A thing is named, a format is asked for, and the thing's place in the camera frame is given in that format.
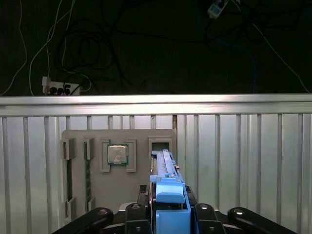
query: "corrugated metal panel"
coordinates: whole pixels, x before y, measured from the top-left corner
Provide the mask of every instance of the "corrugated metal panel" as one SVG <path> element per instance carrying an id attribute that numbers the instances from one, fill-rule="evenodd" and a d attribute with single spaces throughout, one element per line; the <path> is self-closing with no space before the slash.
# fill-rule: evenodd
<path id="1" fill-rule="evenodd" d="M 244 206 L 312 234 L 311 115 L 243 113 L 2 117 L 0 233 L 47 234 L 63 224 L 65 129 L 173 128 L 177 161 L 200 202 L 224 213 Z"/>

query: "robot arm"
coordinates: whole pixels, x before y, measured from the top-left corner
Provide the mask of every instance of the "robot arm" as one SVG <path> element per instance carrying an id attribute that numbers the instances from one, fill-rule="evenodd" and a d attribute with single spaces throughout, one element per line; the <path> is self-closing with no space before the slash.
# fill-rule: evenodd
<path id="1" fill-rule="evenodd" d="M 150 184 L 141 185 L 136 203 L 124 204 L 113 214 L 96 208 L 54 234 L 294 234 L 241 207 L 227 215 L 198 203 L 185 185 L 172 155 L 153 151 Z"/>

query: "blue plastic part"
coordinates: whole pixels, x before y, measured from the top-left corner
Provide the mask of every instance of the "blue plastic part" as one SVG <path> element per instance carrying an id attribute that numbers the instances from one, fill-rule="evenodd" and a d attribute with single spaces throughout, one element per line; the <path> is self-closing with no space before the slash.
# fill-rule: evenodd
<path id="1" fill-rule="evenodd" d="M 185 184 L 182 186 L 187 209 L 156 211 L 156 234 L 191 233 L 191 206 Z"/>
<path id="2" fill-rule="evenodd" d="M 185 182 L 175 169 L 175 160 L 168 150 L 153 151 L 157 157 L 157 175 L 150 181 L 156 183 L 156 202 L 184 204 L 183 210 L 156 211 L 156 234 L 190 234 L 191 206 Z"/>
<path id="3" fill-rule="evenodd" d="M 151 175 L 150 181 L 156 182 L 156 202 L 183 204 L 183 186 L 172 156 L 168 150 L 153 151 L 153 155 L 157 157 L 157 175 Z"/>
<path id="4" fill-rule="evenodd" d="M 184 204 L 183 185 L 177 178 L 161 178 L 156 183 L 156 202 Z"/>

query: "gray fixture board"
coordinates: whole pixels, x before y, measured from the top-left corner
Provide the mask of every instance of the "gray fixture board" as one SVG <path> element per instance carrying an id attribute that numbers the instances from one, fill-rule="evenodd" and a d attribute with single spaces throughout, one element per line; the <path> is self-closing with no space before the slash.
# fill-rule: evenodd
<path id="1" fill-rule="evenodd" d="M 61 148 L 62 152 L 71 155 L 62 156 L 66 163 L 71 164 L 71 169 L 64 164 L 67 175 L 71 173 L 65 180 L 65 188 L 72 190 L 72 193 L 67 191 L 67 194 L 72 194 L 68 199 L 75 200 L 75 206 L 67 207 L 69 214 L 75 213 L 68 221 L 95 207 L 110 208 L 115 213 L 121 204 L 136 202 L 140 184 L 149 184 L 154 144 L 166 143 L 168 150 L 176 155 L 176 135 L 171 129 L 66 130 L 62 133 L 61 142 L 71 143 L 69 147 Z M 114 144 L 127 145 L 127 165 L 108 162 L 108 145 Z"/>

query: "white cable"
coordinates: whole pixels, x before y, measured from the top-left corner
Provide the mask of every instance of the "white cable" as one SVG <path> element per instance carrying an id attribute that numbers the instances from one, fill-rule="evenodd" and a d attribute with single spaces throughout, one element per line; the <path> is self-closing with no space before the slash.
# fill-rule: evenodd
<path id="1" fill-rule="evenodd" d="M 70 13 L 69 13 L 69 18 L 68 18 L 68 21 L 67 21 L 67 26 L 66 26 L 66 31 L 68 30 L 69 28 L 69 24 L 70 24 L 70 21 L 71 21 L 71 18 L 72 18 L 72 12 L 73 12 L 73 8 L 74 8 L 74 5 L 75 5 L 75 2 L 76 0 L 73 0 L 72 1 L 72 6 L 71 6 L 71 9 L 70 9 Z M 66 53 L 66 46 L 67 46 L 67 37 L 65 36 L 65 40 L 64 40 L 64 50 L 63 50 L 63 56 L 62 56 L 62 68 L 65 70 L 65 72 L 69 73 L 69 74 L 77 74 L 75 72 L 70 72 L 70 71 L 67 71 L 65 68 L 64 68 L 64 58 L 65 58 L 65 53 Z M 90 78 L 85 75 L 85 74 L 79 74 L 83 77 L 86 77 L 88 80 L 89 80 L 89 88 L 86 89 L 86 90 L 80 90 L 81 92 L 87 92 L 91 89 L 92 87 L 92 82 L 90 81 Z"/>
<path id="2" fill-rule="evenodd" d="M 69 18 L 68 18 L 68 21 L 67 21 L 66 31 L 68 30 L 69 24 L 70 24 L 70 20 L 72 19 L 72 12 L 73 12 L 73 8 L 74 8 L 74 5 L 75 5 L 75 2 L 76 2 L 76 0 L 72 1 L 72 6 L 70 8 Z M 64 51 L 63 51 L 63 56 L 62 56 L 62 66 L 64 65 L 64 57 L 65 57 L 65 52 L 66 52 L 66 46 L 67 46 L 67 37 L 65 36 Z"/>
<path id="3" fill-rule="evenodd" d="M 65 15 L 63 15 L 57 22 L 56 24 L 58 24 L 62 19 L 64 19 L 68 14 L 70 13 L 70 10 L 68 12 L 65 13 Z M 48 37 L 47 37 L 47 44 L 46 44 L 46 50 L 47 50 L 47 58 L 48 58 L 48 76 L 50 76 L 50 56 L 49 56 L 49 49 L 48 49 L 48 43 L 49 43 L 49 40 L 51 40 L 52 38 L 50 38 L 50 35 L 51 35 L 51 32 L 52 32 L 52 29 L 56 26 L 56 24 L 53 24 L 50 28 L 50 31 L 49 31 L 49 34 L 48 34 Z"/>
<path id="4" fill-rule="evenodd" d="M 236 6 L 236 7 L 238 8 L 238 10 L 241 12 L 241 9 L 240 9 L 239 5 L 238 5 L 234 0 L 232 0 L 232 2 L 235 4 L 235 6 Z M 274 47 L 271 45 L 271 43 L 268 41 L 268 39 L 263 35 L 262 31 L 257 27 L 257 25 L 255 25 L 255 24 L 253 23 L 253 26 L 254 26 L 254 27 L 256 28 L 256 30 L 258 30 L 259 33 L 263 36 L 263 39 L 264 39 L 265 42 L 268 44 L 268 46 L 273 50 L 273 52 L 281 59 L 281 61 L 289 68 L 289 70 L 299 79 L 299 81 L 300 81 L 302 87 L 303 87 L 308 93 L 310 93 L 309 90 L 307 89 L 307 87 L 305 86 L 305 84 L 303 83 L 303 81 L 302 81 L 300 75 L 298 75 L 298 74 L 293 70 L 293 68 L 291 68 L 291 67 L 285 62 L 285 60 L 284 60 L 284 59 L 279 55 L 279 53 L 274 49 Z"/>
<path id="5" fill-rule="evenodd" d="M 23 63 L 23 65 L 16 71 L 16 73 L 14 74 L 13 78 L 12 78 L 12 81 L 9 85 L 9 87 L 2 93 L 0 94 L 0 96 L 6 94 L 6 92 L 8 92 L 10 90 L 10 88 L 12 87 L 13 83 L 14 83 L 14 80 L 17 76 L 17 74 L 21 71 L 21 69 L 24 68 L 24 66 L 26 65 L 27 61 L 28 61 L 28 55 L 27 55 L 27 48 L 26 48 L 26 44 L 25 44 L 25 40 L 24 40 L 24 36 L 23 36 L 23 33 L 21 32 L 21 20 L 23 18 L 23 5 L 21 3 L 21 0 L 19 0 L 19 4 L 20 4 L 20 18 L 19 18 L 19 34 L 20 34 L 20 37 L 21 37 L 21 40 L 23 42 L 23 46 L 24 46 L 24 50 L 25 50 L 25 62 Z"/>
<path id="6" fill-rule="evenodd" d="M 56 25 L 57 21 L 58 21 L 58 16 L 59 16 L 59 9 L 60 9 L 60 5 L 62 4 L 63 0 L 60 0 L 59 1 L 59 4 L 58 4 L 58 10 L 57 10 L 57 13 L 56 13 L 56 16 L 55 16 L 55 22 L 54 22 L 54 25 Z M 31 88 L 31 68 L 33 66 L 33 62 L 35 60 L 35 58 L 38 56 L 38 54 L 45 48 L 45 46 L 50 42 L 50 40 L 52 39 L 53 35 L 54 35 L 54 31 L 55 31 L 55 27 L 53 27 L 53 31 L 52 31 L 52 35 L 51 37 L 49 38 L 49 40 L 39 49 L 39 51 L 35 54 L 35 56 L 33 57 L 33 59 L 31 60 L 30 62 L 30 65 L 29 65 L 29 89 L 30 89 L 30 93 L 32 96 L 34 96 L 34 93 L 33 93 L 33 90 Z"/>
<path id="7" fill-rule="evenodd" d="M 49 34 L 48 34 L 48 38 L 47 38 L 47 43 L 46 43 L 46 51 L 47 51 L 47 59 L 48 59 L 48 74 L 47 74 L 47 77 L 50 76 L 50 70 L 51 70 L 51 69 L 50 69 L 50 56 L 49 56 L 49 49 L 48 49 L 48 43 L 49 43 L 49 41 L 50 41 L 50 40 L 52 39 L 52 37 L 53 37 L 53 35 L 50 36 L 51 31 L 54 29 L 54 27 L 56 26 L 56 24 L 57 24 L 58 22 L 60 22 L 64 17 L 66 17 L 66 16 L 69 14 L 69 18 L 68 18 L 67 26 L 66 26 L 66 31 L 68 30 L 69 24 L 70 24 L 70 21 L 71 21 L 71 18 L 72 18 L 72 12 L 73 12 L 73 8 L 74 8 L 75 3 L 76 3 L 76 0 L 73 0 L 70 10 L 69 10 L 64 16 L 62 16 L 62 17 L 61 17 L 54 25 L 52 25 L 51 28 L 50 28 L 50 31 L 49 31 Z M 65 58 L 65 52 L 66 52 L 66 45 L 67 45 L 67 39 L 66 39 L 66 37 L 65 37 L 64 51 L 63 51 L 63 56 L 62 56 L 62 61 L 61 61 L 61 62 L 62 62 L 62 66 L 64 65 L 64 58 Z M 67 71 L 66 69 L 64 69 L 64 70 L 65 70 L 65 72 L 67 72 L 67 73 L 69 73 L 69 74 L 76 74 L 75 72 L 70 72 L 70 71 Z M 90 83 L 89 88 L 86 89 L 86 90 L 80 90 L 81 92 L 87 92 L 87 91 L 89 91 L 89 90 L 91 89 L 91 87 L 92 87 L 92 82 L 90 81 L 90 78 L 89 78 L 88 76 L 86 76 L 85 74 L 80 74 L 80 75 L 86 77 L 86 78 L 89 80 L 89 83 Z"/>

